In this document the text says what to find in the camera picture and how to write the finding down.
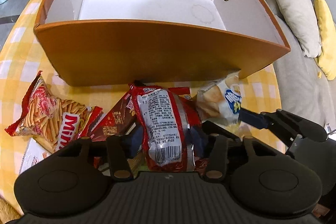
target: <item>tablecloth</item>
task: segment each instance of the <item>tablecloth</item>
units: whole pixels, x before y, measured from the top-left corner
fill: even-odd
[[[71,87],[60,79],[33,34],[36,12],[41,0],[30,0],[13,27],[0,53],[0,195],[22,213],[13,192],[29,137],[10,137],[8,125],[21,115],[21,101],[37,72],[51,92],[61,98],[86,105],[97,105],[109,111],[128,90],[127,85]],[[83,73],[90,63],[83,60]],[[205,82],[157,83],[164,87],[189,86],[192,96]],[[255,111],[274,112],[281,108],[277,79],[272,65],[241,81],[242,106]],[[242,125],[240,135],[254,135],[263,142],[284,151],[284,145],[268,130]]]

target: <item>ribbed black surface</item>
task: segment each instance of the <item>ribbed black surface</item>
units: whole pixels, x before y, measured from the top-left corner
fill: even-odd
[[[197,173],[140,173],[117,183],[96,207],[73,217],[43,219],[25,215],[18,224],[266,224],[319,223],[312,215],[273,220],[253,215],[233,202],[221,184],[204,182]]]

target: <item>nutrition label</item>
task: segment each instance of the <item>nutrition label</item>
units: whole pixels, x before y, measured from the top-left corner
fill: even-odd
[[[148,133],[150,157],[163,166],[181,161],[181,139],[166,90],[138,95],[138,104]]]

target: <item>yellow pillow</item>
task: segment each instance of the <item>yellow pillow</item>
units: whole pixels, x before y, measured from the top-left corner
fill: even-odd
[[[314,0],[314,9],[320,29],[322,51],[315,62],[328,80],[336,77],[336,30],[333,17],[325,0]]]

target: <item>snack package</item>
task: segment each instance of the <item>snack package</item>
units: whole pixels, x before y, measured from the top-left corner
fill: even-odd
[[[169,90],[178,96],[191,100],[188,87],[169,88]],[[136,120],[131,90],[129,90],[92,130],[90,137],[95,142],[104,141],[111,135],[122,136],[132,131]]]
[[[208,119],[224,126],[238,123],[242,104],[238,83],[235,72],[197,91],[196,106],[202,121]]]
[[[142,149],[148,168],[185,171],[190,153],[184,135],[191,126],[200,126],[192,102],[160,86],[131,86],[131,91],[137,118],[144,128]]]
[[[30,138],[22,159],[19,174],[39,163],[40,161],[44,160],[46,157],[49,157],[50,155],[51,153],[49,153],[41,145],[39,145],[37,141],[35,141],[33,138]]]
[[[11,136],[39,135],[57,151],[74,138],[86,136],[101,111],[100,107],[85,106],[50,94],[39,71],[22,100],[20,119],[5,131]]]

